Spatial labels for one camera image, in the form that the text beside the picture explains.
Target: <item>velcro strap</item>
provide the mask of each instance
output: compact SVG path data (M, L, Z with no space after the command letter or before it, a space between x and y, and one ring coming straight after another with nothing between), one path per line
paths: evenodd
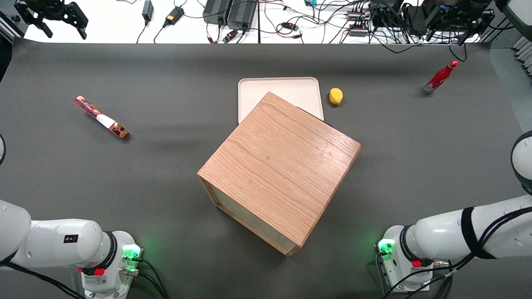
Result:
M496 257L487 253L478 243L477 235L475 234L475 230L473 229L473 221L471 220L471 214L473 213L474 208L474 206L467 207L462 211L462 236L464 237L464 240L467 243L469 250L476 257L485 260L495 259Z

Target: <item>red bottle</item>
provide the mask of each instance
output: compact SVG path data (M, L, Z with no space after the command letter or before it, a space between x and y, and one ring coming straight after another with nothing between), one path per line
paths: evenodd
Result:
M448 66L446 66L446 67L442 68L441 70L439 70L434 75L434 77L427 84L425 84L425 87L423 88L423 90L427 94L432 94L433 92L435 92L436 89L441 84L443 84L443 82L445 82L445 80L447 80L447 78L449 78L449 76L451 75L451 72L453 71L454 68L456 68L457 65L458 65L458 61L456 61L456 60L452 60L451 62L449 62Z

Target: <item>power supply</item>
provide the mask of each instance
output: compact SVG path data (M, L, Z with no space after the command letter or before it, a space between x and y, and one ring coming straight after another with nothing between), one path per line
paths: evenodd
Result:
M257 2L249 0L233 0L227 17L227 25L231 29L251 29L251 23L255 16Z
M203 10L203 21L210 24L227 25L227 16L232 0L207 0Z

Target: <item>power adapter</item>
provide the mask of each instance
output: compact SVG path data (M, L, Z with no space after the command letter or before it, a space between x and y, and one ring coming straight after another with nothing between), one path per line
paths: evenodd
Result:
M283 28L290 29L290 30L292 30L292 31L295 31L295 30L299 29L299 26L298 26L298 25L293 24L293 23L288 23L288 22L281 23L281 26L282 26Z
M144 18L144 25L148 25L148 22L152 20L152 17L153 17L152 0L144 1L144 8L142 9L142 17Z
M223 43L226 44L228 43L230 40L234 39L236 34L238 33L238 30L233 30L231 31L230 33L228 33L223 39Z
M174 25L181 19L181 17L185 14L185 11L180 7L175 7L166 17L164 20L163 27L166 27L168 25Z

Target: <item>gray table surface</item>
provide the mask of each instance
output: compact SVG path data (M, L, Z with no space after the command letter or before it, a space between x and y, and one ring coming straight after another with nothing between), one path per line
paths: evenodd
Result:
M509 161L522 131L488 52L468 46L467 62L425 96L421 86L452 59L445 46L393 54L368 45L17 40L0 84L0 198L36 220L130 232L172 298L379 298L372 246L389 226L523 194ZM291 258L218 210L196 177L237 126L238 81L288 76L316 77L325 121L363 146ZM336 108L332 87L345 95ZM78 95L131 138L91 119ZM531 262L474 260L455 275L450 298L528 297ZM64 268L39 271L70 280ZM0 281L1 298L66 298L20 273L0 271ZM136 279L131 299L156 297Z

